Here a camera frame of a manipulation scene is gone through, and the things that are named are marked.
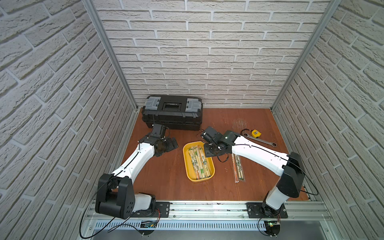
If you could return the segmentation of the chopsticks pair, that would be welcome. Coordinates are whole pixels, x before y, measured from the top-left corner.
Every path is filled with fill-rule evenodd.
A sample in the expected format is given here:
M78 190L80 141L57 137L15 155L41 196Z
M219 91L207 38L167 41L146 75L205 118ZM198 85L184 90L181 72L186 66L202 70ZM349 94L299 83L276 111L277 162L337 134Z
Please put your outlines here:
M236 157L234 156L234 154L232 154L232 162L233 162L235 183L238 183L239 182L239 177L238 177L238 172L237 172Z
M239 181L244 182L245 181L245 177L244 177L244 171L243 171L241 157L238 156L238 155L235 155L235 159L236 159L238 179L239 179Z

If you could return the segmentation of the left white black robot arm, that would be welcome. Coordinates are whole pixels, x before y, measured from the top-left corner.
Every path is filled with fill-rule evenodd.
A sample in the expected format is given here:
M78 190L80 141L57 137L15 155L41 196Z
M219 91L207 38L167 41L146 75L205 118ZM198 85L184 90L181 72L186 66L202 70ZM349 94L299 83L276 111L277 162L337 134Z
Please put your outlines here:
M177 148L175 138L145 137L141 140L119 168L99 178L96 213L124 220L131 216L153 216L156 212L156 197L151 194L135 194L134 181L149 159Z

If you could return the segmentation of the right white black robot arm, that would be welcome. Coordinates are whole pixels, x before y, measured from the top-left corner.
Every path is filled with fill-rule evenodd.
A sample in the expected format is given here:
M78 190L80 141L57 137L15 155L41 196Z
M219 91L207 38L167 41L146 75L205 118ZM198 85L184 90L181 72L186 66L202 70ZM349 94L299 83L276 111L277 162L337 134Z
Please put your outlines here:
M212 127L204 130L201 137L206 142L204 149L207 157L218 157L224 154L245 157L280 177L261 204L263 216L269 218L277 216L289 198L300 196L305 173L299 154L276 152L233 131L221 134Z

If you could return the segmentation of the wrapped chopsticks pile in box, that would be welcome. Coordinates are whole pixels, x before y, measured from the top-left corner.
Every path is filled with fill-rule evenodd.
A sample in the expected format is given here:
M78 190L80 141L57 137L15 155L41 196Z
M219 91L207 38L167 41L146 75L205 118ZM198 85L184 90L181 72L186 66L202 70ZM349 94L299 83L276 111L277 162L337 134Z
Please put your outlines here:
M207 159L201 146L194 146L188 150L197 180L205 180L212 176Z

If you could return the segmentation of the black plastic toolbox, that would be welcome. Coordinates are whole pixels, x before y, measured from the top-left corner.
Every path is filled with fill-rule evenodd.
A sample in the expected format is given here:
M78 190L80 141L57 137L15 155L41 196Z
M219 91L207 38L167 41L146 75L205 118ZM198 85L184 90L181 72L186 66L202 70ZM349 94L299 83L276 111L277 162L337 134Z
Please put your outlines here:
M202 99L193 96L151 95L142 109L148 128L161 124L171 130L198 131L203 121Z

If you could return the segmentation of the silver metal wrench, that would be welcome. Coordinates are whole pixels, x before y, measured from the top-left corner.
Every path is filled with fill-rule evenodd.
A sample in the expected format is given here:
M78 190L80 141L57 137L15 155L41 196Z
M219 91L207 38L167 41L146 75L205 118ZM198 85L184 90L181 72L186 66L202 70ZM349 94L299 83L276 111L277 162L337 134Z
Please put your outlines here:
M265 140L261 140L260 138L255 138L247 133L243 133L242 134L243 137L247 138L247 139L250 139L250 140L255 140L255 141L258 141L258 142L261 142L261 143L264 143L264 144L267 144L267 145L270 145L270 146L273 146L273 147L277 147L277 144L276 143L272 143L272 142L268 142L268 141L265 141Z

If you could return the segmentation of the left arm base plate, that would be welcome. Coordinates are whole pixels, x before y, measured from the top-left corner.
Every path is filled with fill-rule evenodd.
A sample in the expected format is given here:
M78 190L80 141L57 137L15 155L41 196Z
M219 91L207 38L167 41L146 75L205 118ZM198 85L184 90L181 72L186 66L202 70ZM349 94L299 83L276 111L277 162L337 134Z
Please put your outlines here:
M132 218L168 218L170 213L170 202L156 201L148 210L140 210L132 215Z

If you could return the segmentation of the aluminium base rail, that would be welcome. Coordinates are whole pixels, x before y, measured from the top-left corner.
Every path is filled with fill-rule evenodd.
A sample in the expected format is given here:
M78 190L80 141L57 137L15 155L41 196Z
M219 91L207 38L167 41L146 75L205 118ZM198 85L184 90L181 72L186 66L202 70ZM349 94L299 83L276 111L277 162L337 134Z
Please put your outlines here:
M260 202L247 201L170 201L158 202L151 217L136 214L128 220L97 214L90 209L89 230L139 231L260 231L277 235L285 222L319 223L325 227L333 219L323 202L287 201L274 217L264 217Z

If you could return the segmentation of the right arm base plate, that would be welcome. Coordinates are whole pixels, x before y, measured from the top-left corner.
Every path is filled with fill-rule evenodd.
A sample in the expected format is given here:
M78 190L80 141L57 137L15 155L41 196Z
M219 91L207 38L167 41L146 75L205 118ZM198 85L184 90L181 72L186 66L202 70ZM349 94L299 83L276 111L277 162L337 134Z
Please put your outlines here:
M274 210L264 202L248 202L246 203L246 207L250 219L273 219L277 217L282 219L288 218L287 210L284 204L282 204L277 210Z

